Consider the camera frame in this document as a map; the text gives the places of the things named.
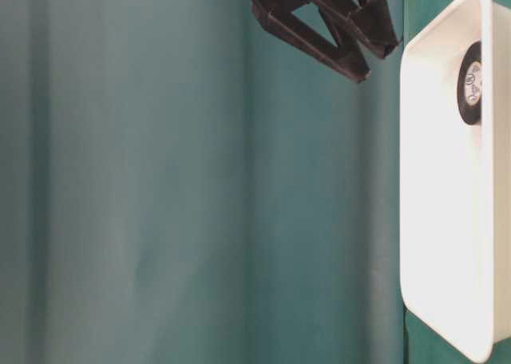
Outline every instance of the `white sticker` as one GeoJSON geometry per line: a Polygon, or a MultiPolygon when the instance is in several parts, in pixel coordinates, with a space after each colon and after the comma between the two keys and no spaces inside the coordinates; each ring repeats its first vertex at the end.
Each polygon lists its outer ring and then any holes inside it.
{"type": "Polygon", "coordinates": [[[472,62],[465,75],[465,100],[474,106],[482,95],[482,69],[480,62],[472,62]]]}

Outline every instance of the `black plastic part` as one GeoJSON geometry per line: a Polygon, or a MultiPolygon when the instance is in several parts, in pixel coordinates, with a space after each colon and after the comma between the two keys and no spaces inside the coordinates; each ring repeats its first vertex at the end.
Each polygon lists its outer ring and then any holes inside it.
{"type": "Polygon", "coordinates": [[[269,33],[353,81],[369,76],[357,41],[384,58],[398,45],[386,0],[252,0],[252,11],[269,33]],[[314,3],[337,46],[299,20],[293,11],[314,3]]]}
{"type": "Polygon", "coordinates": [[[475,105],[470,105],[465,99],[465,83],[467,83],[467,72],[474,62],[481,62],[481,41],[474,42],[466,50],[461,62],[458,74],[458,108],[462,120],[468,125],[475,125],[481,120],[481,104],[483,96],[478,99],[475,105]]]}

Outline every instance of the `black round object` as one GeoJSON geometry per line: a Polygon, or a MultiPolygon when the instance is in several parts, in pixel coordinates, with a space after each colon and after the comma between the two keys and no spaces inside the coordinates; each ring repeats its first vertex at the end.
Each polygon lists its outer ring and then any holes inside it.
{"type": "Polygon", "coordinates": [[[458,108],[466,124],[475,125],[481,120],[481,102],[481,41],[478,41],[466,50],[458,74],[458,108]]]}

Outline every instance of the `green backdrop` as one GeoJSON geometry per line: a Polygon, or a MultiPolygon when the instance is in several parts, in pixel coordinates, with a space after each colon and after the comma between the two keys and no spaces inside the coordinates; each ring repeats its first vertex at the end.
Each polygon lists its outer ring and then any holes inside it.
{"type": "MultiPolygon", "coordinates": [[[[405,0],[405,42],[420,32],[453,0],[405,0]]],[[[495,0],[511,6],[511,0],[495,0]]],[[[465,364],[466,359],[410,312],[406,315],[409,364],[465,364]]],[[[511,362],[511,339],[497,344],[489,364],[511,362]]]]}
{"type": "Polygon", "coordinates": [[[249,0],[0,0],[0,50],[1,362],[402,362],[400,49],[355,85],[249,0]]]}

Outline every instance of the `teal curtain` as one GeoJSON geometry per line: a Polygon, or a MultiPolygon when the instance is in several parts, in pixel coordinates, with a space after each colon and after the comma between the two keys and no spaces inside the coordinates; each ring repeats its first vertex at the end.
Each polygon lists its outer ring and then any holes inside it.
{"type": "Polygon", "coordinates": [[[1,362],[402,362],[401,49],[355,85],[249,0],[1,2],[1,362]]]}
{"type": "MultiPolygon", "coordinates": [[[[408,42],[453,0],[405,0],[405,39],[408,42]]],[[[495,0],[511,6],[511,0],[495,0]]],[[[471,361],[435,334],[410,312],[406,314],[407,361],[409,364],[469,364],[471,361]]],[[[498,343],[489,364],[511,362],[511,339],[498,343]]]]}

